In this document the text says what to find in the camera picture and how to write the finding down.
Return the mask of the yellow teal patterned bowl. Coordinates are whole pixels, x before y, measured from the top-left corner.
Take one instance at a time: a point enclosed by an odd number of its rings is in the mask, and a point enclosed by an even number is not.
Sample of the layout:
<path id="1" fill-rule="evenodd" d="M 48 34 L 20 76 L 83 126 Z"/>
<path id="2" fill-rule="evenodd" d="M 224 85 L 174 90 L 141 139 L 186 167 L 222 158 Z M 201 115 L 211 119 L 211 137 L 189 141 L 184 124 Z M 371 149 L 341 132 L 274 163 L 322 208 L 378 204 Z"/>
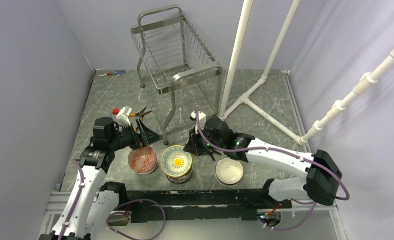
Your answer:
<path id="1" fill-rule="evenodd" d="M 178 178 L 191 170 L 192 156 L 182 145 L 172 145 L 163 151 L 160 166 L 168 177 Z"/>

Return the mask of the brown floral bowl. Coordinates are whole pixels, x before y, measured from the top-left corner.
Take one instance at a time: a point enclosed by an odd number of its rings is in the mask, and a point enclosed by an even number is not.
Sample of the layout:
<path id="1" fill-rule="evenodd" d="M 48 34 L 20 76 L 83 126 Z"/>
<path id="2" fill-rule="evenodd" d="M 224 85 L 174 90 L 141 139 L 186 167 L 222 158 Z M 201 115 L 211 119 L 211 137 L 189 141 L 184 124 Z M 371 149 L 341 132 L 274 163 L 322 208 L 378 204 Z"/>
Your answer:
<path id="1" fill-rule="evenodd" d="M 184 173 L 181 176 L 170 176 L 166 175 L 166 178 L 168 181 L 174 184 L 183 184 L 185 183 L 192 175 L 192 170 L 189 170 L 188 172 Z"/>

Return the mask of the steel dish rack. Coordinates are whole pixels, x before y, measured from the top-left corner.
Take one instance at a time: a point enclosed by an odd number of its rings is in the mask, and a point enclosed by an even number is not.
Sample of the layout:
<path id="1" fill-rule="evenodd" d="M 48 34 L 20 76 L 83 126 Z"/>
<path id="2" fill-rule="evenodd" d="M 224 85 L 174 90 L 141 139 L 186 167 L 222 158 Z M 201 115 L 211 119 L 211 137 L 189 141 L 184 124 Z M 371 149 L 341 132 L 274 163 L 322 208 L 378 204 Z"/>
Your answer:
<path id="1" fill-rule="evenodd" d="M 179 5 L 139 13 L 130 32 L 140 85 L 154 90 L 152 108 L 165 145 L 169 135 L 192 126 L 187 112 L 195 107 L 217 116 L 223 67 Z"/>

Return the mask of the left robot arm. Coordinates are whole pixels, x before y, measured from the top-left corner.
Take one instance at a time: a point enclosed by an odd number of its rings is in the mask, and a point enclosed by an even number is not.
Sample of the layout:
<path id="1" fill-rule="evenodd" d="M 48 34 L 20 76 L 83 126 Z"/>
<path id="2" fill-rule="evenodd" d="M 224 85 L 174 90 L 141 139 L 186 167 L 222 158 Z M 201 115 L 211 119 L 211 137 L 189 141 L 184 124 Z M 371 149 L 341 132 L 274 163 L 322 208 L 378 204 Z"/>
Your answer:
<path id="1" fill-rule="evenodd" d="M 123 117 L 100 117 L 94 121 L 93 135 L 79 159 L 74 187 L 61 216 L 41 240 L 93 240 L 111 212 L 124 209 L 129 201 L 126 186 L 121 182 L 103 182 L 115 158 L 115 151 L 137 150 L 162 139 L 162 136 L 136 120 L 135 131 Z"/>

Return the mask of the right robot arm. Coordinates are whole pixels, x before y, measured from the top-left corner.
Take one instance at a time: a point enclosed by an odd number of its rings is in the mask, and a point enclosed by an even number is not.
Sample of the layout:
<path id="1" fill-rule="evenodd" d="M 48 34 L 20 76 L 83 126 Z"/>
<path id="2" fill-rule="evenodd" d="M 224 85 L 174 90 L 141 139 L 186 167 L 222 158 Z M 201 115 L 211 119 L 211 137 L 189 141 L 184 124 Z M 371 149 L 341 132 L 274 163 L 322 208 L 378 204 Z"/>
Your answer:
<path id="1" fill-rule="evenodd" d="M 338 189 L 344 187 L 342 172 L 328 152 L 298 152 L 278 147 L 250 134 L 234 132 L 217 117 L 206 123 L 197 121 L 189 130 L 189 140 L 183 150 L 195 156 L 220 151 L 235 161 L 263 164 L 291 173 L 293 178 L 266 180 L 260 200 L 267 208 L 300 198 L 331 206 L 339 199 Z"/>

